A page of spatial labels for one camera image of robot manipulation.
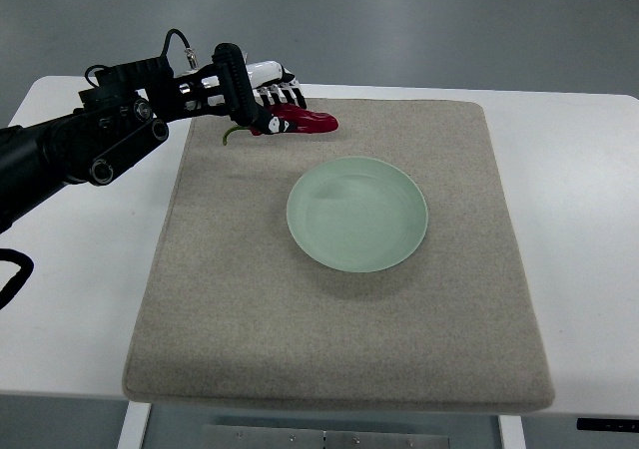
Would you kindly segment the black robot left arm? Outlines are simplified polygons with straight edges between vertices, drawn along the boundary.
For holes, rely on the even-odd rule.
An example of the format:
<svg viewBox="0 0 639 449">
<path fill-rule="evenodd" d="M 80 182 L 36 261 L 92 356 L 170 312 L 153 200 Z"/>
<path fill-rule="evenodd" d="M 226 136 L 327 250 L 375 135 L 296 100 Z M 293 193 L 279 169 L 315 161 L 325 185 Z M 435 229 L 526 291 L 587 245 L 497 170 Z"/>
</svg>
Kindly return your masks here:
<svg viewBox="0 0 639 449">
<path fill-rule="evenodd" d="M 8 229 L 67 185 L 105 186 L 169 137 L 169 123 L 228 116 L 265 135 L 289 124 L 254 97 L 241 49 L 215 48 L 211 64 L 175 76 L 165 54 L 100 66 L 81 108 L 30 127 L 1 131 L 1 227 Z"/>
</svg>

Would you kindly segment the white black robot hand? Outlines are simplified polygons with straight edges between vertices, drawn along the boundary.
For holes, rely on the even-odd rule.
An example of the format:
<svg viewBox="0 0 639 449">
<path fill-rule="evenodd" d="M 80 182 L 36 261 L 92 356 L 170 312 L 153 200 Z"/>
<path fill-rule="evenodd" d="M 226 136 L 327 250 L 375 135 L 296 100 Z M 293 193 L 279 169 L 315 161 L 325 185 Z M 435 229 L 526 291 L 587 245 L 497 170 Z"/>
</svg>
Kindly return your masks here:
<svg viewBox="0 0 639 449">
<path fill-rule="evenodd" d="M 299 125 L 291 117 L 277 116 L 284 104 L 305 109 L 306 99 L 297 77 L 276 61 L 264 61 L 246 65 L 251 86 L 261 103 L 259 116 L 248 125 L 258 135 L 294 133 Z"/>
</svg>

